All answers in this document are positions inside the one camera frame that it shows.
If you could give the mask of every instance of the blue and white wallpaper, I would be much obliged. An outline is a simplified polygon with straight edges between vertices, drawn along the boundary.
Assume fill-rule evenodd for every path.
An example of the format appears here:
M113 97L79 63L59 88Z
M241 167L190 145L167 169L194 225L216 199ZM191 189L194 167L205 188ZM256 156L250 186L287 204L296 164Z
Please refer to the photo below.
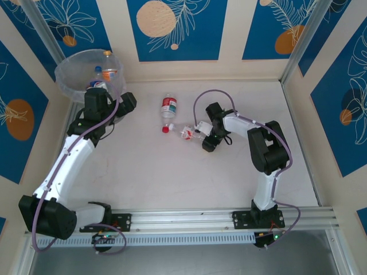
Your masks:
M48 99L0 41L0 176L19 184Z
M367 164L367 18L311 93L342 176Z
M311 39L306 51L301 57L298 67L302 76L305 76L316 56L325 44L331 32L334 30L339 19L348 7L351 0L333 0L328 11L318 26L313 38Z
M317 2L258 0L242 59L289 58Z
M46 69L50 77L55 81L54 71L57 65L38 36L33 25L29 22L27 15L25 15L18 1L0 0L0 6L17 28L20 35L23 36L23 39L27 42L28 46Z
M140 62L218 60L227 0L127 0Z
M40 0L35 4L66 57L88 49L111 50L96 0Z

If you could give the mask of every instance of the black mounting bracket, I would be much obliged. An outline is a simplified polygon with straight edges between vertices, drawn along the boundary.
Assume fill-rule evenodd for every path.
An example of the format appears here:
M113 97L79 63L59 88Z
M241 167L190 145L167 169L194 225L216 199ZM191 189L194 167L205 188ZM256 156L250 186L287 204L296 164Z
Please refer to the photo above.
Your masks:
M131 214L111 214L111 222L108 224L122 232L130 232L131 227ZM81 233L97 233L103 230L101 226L86 226L83 229L80 228ZM104 232L115 232L115 230L105 228Z
M283 213L278 210L278 206L268 210L259 210L255 203L251 202L251 209L248 211L234 211L232 213L235 229L267 229L276 224L278 228L286 227Z

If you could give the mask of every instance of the red label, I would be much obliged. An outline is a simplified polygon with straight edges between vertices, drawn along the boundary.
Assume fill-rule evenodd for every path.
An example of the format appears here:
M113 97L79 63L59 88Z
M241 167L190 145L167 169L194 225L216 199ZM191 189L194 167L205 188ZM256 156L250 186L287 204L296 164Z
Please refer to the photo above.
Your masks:
M171 101L177 103L177 100L174 99L173 97L166 97L166 98L164 98L163 99L163 103L162 103L162 107L169 106Z

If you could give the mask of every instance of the transparent plastic bowl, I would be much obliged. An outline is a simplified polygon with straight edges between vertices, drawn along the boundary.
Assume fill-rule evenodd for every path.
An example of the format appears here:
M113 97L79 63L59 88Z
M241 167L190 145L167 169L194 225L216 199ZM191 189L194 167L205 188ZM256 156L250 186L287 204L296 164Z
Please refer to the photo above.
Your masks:
M87 86L93 80L96 66L103 66L105 56L103 49L85 50L64 59L55 69L56 83L62 93L72 101L84 104L84 94ZM123 65L118 58L112 54L109 57L118 72L111 83L119 91L120 95L126 92L126 82L123 77ZM107 82L108 92L116 99L116 93Z

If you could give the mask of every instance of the orange circle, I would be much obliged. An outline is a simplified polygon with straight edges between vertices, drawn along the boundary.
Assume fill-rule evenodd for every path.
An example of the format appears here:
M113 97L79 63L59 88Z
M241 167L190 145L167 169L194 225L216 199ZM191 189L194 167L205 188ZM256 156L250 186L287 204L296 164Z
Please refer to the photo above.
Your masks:
M279 54L290 54L294 50L300 35L302 34L304 26L293 27L292 30L286 30L282 33L275 42L275 51Z
M172 50L177 50L178 49L178 45L177 44L172 44L171 45L171 49Z
M176 27L176 16L162 1L146 2L136 14L136 22L143 34L149 37L162 37Z
M76 46L76 40L72 36L64 36L63 37L63 42L65 43L66 46L69 46L69 47L75 47Z
M29 103L23 99L14 99L8 103L5 114L9 117L6 119L9 134L20 141L28 140L34 128L34 114Z
M352 122L352 112L350 112L348 109L344 109L339 116L340 122L347 126Z

